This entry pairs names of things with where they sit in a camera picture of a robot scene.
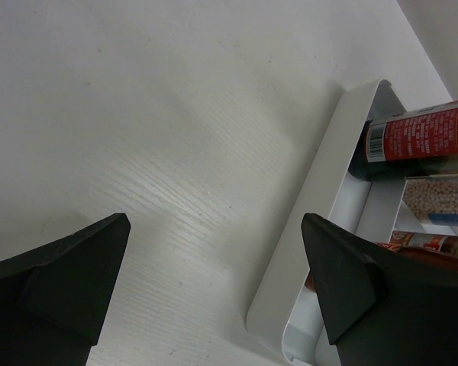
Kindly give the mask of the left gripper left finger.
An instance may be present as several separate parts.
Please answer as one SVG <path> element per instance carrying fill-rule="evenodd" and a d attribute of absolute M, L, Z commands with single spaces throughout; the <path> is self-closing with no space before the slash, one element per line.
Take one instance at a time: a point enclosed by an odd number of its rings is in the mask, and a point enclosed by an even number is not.
<path fill-rule="evenodd" d="M 84 365 L 98 344 L 131 223 L 114 213 L 0 261 L 0 365 Z"/>

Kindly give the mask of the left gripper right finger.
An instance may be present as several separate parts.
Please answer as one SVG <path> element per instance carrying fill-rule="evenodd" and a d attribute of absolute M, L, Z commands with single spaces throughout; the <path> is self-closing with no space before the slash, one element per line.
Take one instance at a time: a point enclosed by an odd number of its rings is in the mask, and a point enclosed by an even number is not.
<path fill-rule="evenodd" d="M 399 257 L 315 214 L 302 237 L 329 343 L 343 365 L 458 365 L 458 272 Z"/>

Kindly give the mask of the orange spice jar front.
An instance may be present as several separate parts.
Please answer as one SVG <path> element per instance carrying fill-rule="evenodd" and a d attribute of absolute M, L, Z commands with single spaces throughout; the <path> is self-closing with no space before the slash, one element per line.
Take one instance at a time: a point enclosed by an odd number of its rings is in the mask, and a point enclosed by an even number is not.
<path fill-rule="evenodd" d="M 390 237 L 390 243 L 420 247 L 458 257 L 458 236 L 395 230 Z"/>

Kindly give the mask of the white granule jar blue label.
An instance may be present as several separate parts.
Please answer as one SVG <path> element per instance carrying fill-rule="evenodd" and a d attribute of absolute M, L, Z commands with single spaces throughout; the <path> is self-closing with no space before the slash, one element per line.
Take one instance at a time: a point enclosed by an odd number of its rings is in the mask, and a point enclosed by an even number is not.
<path fill-rule="evenodd" d="M 422 223 L 458 226 L 458 178 L 408 180 L 402 200 Z"/>

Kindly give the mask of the dark soy sauce bottle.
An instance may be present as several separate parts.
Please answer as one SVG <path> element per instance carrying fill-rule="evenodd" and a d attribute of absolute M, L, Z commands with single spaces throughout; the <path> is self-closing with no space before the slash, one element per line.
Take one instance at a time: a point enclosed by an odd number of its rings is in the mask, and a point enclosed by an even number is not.
<path fill-rule="evenodd" d="M 368 120 L 348 172 L 362 181 L 458 178 L 458 101 Z"/>

